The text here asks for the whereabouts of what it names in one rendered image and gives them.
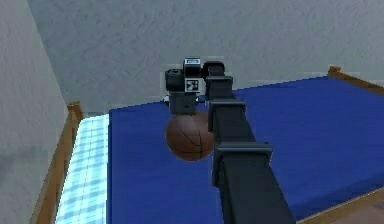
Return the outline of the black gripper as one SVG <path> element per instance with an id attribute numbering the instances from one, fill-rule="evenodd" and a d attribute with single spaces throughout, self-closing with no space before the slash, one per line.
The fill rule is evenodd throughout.
<path id="1" fill-rule="evenodd" d="M 173 115 L 193 115 L 196 113 L 196 95 L 185 91 L 185 77 L 181 69 L 165 71 L 165 84 L 168 105 Z"/>

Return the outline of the brown basketball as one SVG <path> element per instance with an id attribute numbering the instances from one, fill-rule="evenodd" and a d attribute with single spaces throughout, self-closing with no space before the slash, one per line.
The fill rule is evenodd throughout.
<path id="1" fill-rule="evenodd" d="M 195 115 L 173 116 L 165 130 L 169 150 L 178 158 L 195 162 L 213 152 L 214 136 L 208 131 L 208 116 L 202 111 Z"/>

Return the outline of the wooden bed with blue blanket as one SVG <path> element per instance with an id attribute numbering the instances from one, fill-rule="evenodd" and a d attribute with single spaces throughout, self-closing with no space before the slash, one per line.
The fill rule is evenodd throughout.
<path id="1" fill-rule="evenodd" d="M 384 202 L 384 89 L 329 75 L 237 91 L 297 224 L 330 224 Z M 166 145 L 160 102 L 80 123 L 53 224 L 224 224 L 211 158 Z"/>

